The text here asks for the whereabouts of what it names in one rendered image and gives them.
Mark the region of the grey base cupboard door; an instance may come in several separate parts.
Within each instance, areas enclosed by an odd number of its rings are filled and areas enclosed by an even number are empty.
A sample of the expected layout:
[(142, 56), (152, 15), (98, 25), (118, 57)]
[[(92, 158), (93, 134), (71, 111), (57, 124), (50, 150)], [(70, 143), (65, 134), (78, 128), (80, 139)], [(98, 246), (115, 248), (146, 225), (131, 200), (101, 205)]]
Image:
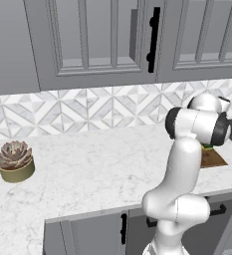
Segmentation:
[(46, 222), (43, 255), (125, 255), (121, 218), (128, 211)]

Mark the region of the brown wooden cutting board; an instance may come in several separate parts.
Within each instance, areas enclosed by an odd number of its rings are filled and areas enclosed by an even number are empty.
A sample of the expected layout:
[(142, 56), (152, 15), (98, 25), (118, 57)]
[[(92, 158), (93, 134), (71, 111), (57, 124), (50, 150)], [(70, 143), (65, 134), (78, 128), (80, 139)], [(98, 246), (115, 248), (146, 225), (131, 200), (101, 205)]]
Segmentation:
[(227, 165), (227, 162), (215, 149), (203, 149), (201, 158), (201, 167), (216, 167)]

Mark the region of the succulent plant in olive pot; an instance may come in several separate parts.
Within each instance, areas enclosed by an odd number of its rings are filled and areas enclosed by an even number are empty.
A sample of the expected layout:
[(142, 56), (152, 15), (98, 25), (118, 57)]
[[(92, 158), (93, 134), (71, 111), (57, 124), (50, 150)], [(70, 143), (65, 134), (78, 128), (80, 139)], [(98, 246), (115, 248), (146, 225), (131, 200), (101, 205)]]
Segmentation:
[(0, 174), (4, 181), (18, 183), (35, 172), (32, 148), (24, 141), (6, 142), (0, 151)]

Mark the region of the plain grey wall cupboard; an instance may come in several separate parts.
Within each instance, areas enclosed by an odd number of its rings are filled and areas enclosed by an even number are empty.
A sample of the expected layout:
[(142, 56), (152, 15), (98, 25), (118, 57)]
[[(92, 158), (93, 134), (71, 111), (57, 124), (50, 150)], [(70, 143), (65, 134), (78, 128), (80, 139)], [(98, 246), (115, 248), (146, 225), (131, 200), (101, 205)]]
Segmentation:
[(0, 0), (0, 95), (39, 92), (23, 0)]

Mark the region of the grey glass-front cupboard door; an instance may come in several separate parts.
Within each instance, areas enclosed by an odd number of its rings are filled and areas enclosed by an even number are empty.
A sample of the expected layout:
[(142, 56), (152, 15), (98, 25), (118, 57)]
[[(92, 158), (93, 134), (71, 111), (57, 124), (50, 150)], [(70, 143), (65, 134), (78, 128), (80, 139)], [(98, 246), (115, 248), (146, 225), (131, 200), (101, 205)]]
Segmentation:
[(151, 84), (153, 0), (23, 0), (43, 91)]
[(232, 0), (165, 0), (157, 79), (232, 79)]

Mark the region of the grey drawer front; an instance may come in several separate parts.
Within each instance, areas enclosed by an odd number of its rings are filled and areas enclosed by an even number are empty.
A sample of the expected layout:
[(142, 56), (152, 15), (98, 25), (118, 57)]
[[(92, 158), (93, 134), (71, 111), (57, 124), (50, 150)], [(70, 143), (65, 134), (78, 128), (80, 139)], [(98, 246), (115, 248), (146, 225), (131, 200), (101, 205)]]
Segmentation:
[[(232, 199), (211, 202), (210, 208), (216, 210), (221, 204), (227, 208), (221, 215), (213, 215), (203, 223), (187, 230), (182, 237), (182, 245), (190, 255), (213, 255), (224, 229), (232, 215)], [(141, 208), (129, 212), (126, 235), (126, 255), (142, 255), (146, 245), (155, 234), (155, 227), (148, 228), (146, 216)]]

